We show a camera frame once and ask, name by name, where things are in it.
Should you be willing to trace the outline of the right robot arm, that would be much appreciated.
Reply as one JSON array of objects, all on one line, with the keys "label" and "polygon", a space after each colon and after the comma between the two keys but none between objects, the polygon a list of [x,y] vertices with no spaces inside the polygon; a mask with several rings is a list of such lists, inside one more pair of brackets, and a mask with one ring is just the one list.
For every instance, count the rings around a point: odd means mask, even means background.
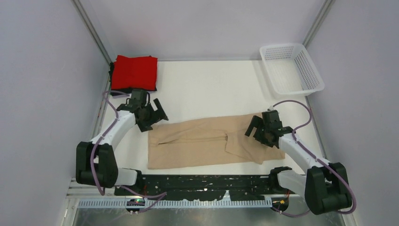
[{"label": "right robot arm", "polygon": [[270,172],[269,188],[274,193],[287,189],[304,198],[310,212],[320,215],[332,211],[352,213],[357,202],[348,182],[346,168],[339,162],[317,156],[296,134],[284,127],[276,110],[254,115],[245,132],[268,147],[275,147],[289,155],[304,171],[298,174],[289,167]]}]

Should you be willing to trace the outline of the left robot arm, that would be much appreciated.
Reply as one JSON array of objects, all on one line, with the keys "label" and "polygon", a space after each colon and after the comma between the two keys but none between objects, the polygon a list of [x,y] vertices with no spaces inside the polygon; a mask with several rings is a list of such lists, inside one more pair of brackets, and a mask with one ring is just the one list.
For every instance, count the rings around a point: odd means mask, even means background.
[{"label": "left robot arm", "polygon": [[115,149],[126,133],[137,126],[141,132],[153,129],[153,124],[168,117],[159,101],[151,99],[148,91],[134,89],[126,94],[126,101],[115,107],[103,94],[105,101],[115,113],[114,120],[106,129],[90,141],[82,141],[76,148],[76,182],[97,186],[99,190],[115,186],[126,186],[133,195],[144,190],[144,182],[135,169],[121,168],[115,158]]}]

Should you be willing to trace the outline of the beige t shirt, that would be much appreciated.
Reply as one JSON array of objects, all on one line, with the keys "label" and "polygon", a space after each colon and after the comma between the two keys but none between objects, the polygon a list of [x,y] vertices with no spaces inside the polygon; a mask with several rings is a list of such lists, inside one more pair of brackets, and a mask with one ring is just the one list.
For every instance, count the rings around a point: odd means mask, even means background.
[{"label": "beige t shirt", "polygon": [[154,127],[148,133],[153,170],[283,160],[286,154],[245,132],[254,114],[202,118]]}]

